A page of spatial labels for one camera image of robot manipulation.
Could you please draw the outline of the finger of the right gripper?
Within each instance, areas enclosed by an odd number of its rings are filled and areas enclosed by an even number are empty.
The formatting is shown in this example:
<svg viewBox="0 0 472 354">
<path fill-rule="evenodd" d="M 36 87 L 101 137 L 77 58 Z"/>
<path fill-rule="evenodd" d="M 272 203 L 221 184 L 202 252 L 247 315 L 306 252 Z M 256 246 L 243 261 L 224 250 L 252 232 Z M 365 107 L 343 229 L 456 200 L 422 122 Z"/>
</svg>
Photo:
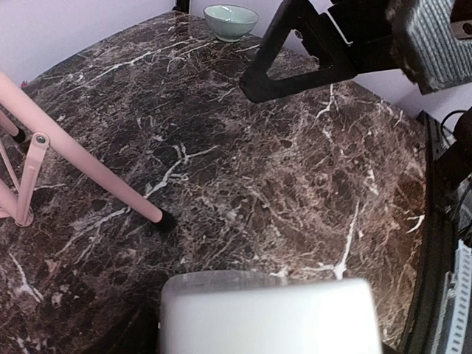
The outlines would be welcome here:
<svg viewBox="0 0 472 354">
<path fill-rule="evenodd" d="M 348 44 L 329 17 L 310 1 L 282 1 L 265 33 L 244 35 L 247 64 L 239 85 L 264 103 L 354 78 L 369 55 L 365 43 Z"/>
</svg>

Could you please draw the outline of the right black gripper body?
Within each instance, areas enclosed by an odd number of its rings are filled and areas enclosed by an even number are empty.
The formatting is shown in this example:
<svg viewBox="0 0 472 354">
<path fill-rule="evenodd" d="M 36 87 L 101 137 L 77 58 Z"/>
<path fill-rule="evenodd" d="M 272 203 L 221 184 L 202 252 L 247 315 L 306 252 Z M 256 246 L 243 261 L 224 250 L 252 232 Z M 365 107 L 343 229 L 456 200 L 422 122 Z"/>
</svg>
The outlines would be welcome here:
<svg viewBox="0 0 472 354">
<path fill-rule="evenodd" d="M 387 0 L 334 1 L 328 13 L 347 40 L 347 53 L 359 74 L 397 69 L 392 57 L 392 26 Z"/>
</svg>

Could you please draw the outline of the white metronome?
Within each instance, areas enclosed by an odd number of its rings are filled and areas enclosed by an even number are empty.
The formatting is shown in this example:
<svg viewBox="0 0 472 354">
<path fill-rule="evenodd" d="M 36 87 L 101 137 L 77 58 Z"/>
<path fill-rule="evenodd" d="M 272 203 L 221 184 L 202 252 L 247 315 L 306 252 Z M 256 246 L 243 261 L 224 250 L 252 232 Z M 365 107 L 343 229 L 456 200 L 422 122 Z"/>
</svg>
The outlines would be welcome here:
<svg viewBox="0 0 472 354">
<path fill-rule="evenodd" d="M 365 280 L 291 281 L 253 271 L 179 274 L 164 284 L 161 353 L 381 353 Z"/>
</svg>

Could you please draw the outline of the pink perforated music stand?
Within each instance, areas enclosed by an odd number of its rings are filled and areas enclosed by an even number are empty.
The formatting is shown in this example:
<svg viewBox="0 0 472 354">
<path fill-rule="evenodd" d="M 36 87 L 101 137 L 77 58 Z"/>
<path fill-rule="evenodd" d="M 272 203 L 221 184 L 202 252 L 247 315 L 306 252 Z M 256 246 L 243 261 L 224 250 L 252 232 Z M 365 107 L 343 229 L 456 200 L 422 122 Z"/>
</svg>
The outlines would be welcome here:
<svg viewBox="0 0 472 354">
<path fill-rule="evenodd" d="M 4 182 L 1 183 L 1 218 L 12 218 L 20 227 L 32 223 L 32 195 L 46 151 L 51 148 L 96 184 L 151 221 L 158 231 L 167 233 L 175 229 L 173 215 L 154 206 L 94 158 L 5 73 L 1 73 L 1 105 L 33 133 L 21 178 L 17 178 L 7 151 L 1 146 L 1 159 L 15 187 L 12 191 Z"/>
</svg>

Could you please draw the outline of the pale green ceramic bowl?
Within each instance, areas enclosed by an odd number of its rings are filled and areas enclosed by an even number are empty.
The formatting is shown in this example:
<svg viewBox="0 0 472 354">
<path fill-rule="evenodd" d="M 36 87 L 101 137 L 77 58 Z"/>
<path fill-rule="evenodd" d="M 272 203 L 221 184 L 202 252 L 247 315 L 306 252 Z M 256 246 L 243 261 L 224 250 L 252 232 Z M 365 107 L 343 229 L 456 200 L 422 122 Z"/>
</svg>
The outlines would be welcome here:
<svg viewBox="0 0 472 354">
<path fill-rule="evenodd" d="M 237 42 L 249 34 L 260 18 L 255 11 L 232 4 L 209 5 L 203 14 L 216 38 L 227 43 Z"/>
</svg>

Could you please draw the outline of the black front rail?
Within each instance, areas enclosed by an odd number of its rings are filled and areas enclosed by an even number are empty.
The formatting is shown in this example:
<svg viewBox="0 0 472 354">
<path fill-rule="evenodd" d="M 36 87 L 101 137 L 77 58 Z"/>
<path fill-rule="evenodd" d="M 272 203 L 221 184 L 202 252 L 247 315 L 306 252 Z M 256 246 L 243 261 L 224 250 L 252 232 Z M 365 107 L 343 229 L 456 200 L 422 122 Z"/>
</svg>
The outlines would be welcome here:
<svg viewBox="0 0 472 354">
<path fill-rule="evenodd" d="M 425 111 L 417 120 L 423 124 L 426 143 L 426 201 L 420 262 L 414 295 L 399 344 L 401 353 L 430 353 L 440 317 L 446 273 L 454 269 L 457 247 L 455 188 L 460 174 L 453 171 L 456 150 L 444 142 L 440 124 Z"/>
</svg>

